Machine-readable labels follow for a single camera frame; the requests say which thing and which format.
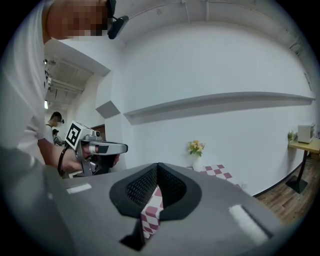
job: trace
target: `white label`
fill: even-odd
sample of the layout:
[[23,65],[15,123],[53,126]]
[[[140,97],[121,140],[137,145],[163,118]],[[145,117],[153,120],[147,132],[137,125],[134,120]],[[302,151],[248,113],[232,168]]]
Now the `white label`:
[[79,186],[73,186],[66,189],[69,194],[78,193],[81,191],[89,190],[92,186],[89,183],[81,184]]

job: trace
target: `wooden table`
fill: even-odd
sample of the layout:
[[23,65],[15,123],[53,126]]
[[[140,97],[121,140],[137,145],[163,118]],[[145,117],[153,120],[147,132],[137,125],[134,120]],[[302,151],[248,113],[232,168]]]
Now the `wooden table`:
[[305,189],[308,183],[301,179],[302,174],[305,170],[306,160],[308,151],[310,153],[320,154],[320,139],[314,138],[310,143],[302,143],[298,141],[291,141],[289,143],[289,148],[304,150],[303,160],[301,163],[301,168],[298,177],[293,176],[289,179],[285,184],[287,184],[290,188],[292,188],[297,193],[301,194],[301,192]]

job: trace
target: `wall shelf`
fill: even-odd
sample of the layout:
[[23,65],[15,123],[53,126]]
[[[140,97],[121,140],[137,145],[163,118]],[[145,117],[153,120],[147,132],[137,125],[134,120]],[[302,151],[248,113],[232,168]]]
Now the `wall shelf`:
[[[151,120],[157,121],[156,116],[159,114],[167,114],[169,119],[184,117],[186,116],[185,114],[179,115],[178,112],[183,112],[184,110],[189,109],[194,109],[193,111],[188,112],[189,116],[208,114],[206,111],[210,111],[210,106],[217,105],[225,105],[225,108],[215,107],[215,109],[212,109],[211,107],[210,113],[270,107],[310,105],[314,100],[315,98],[313,97],[305,97],[287,93],[255,91],[231,92],[169,101],[141,109],[135,109],[133,111],[124,113],[124,115],[132,125],[136,125],[148,123],[148,120],[149,122],[152,122]],[[166,117],[164,115],[162,115],[160,118],[160,120],[165,119]]]

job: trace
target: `checkered tablecloth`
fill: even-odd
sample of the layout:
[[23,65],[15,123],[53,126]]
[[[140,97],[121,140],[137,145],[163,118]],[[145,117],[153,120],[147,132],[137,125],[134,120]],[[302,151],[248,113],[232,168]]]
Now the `checkered tablecloth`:
[[[225,170],[225,167],[222,164],[204,166],[203,170],[200,173],[209,176],[216,176],[220,179],[227,180],[241,189],[239,184],[236,183],[235,179],[229,172]],[[149,239],[157,232],[160,225],[159,214],[163,209],[164,206],[162,202],[161,191],[157,186],[149,202],[141,212],[143,234],[146,239]]]

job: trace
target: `wooden floor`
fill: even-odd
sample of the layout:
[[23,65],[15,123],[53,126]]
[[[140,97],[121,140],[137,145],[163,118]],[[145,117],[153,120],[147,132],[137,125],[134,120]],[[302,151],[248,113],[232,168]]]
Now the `wooden floor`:
[[[294,172],[298,176],[300,168]],[[286,185],[288,177],[282,183],[257,197],[270,208],[284,224],[291,224],[302,218],[308,212],[320,187],[320,161],[308,158],[306,160],[302,179],[308,185],[301,194]]]

